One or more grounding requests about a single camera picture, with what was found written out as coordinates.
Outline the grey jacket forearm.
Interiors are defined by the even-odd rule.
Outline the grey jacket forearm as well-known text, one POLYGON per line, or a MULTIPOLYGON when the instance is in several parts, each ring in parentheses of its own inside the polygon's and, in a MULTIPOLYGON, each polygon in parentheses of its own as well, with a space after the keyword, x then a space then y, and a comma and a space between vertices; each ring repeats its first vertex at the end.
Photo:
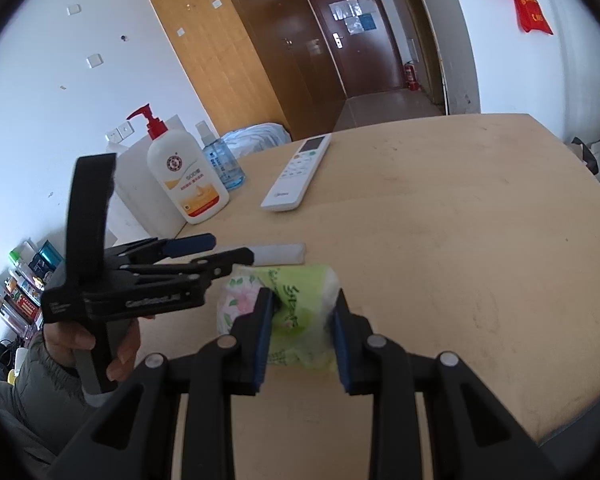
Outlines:
POLYGON ((95 412, 84 399, 76 370, 52 359, 41 334, 31 340, 16 382, 0 382, 0 421, 38 479, 46 477, 95 412))

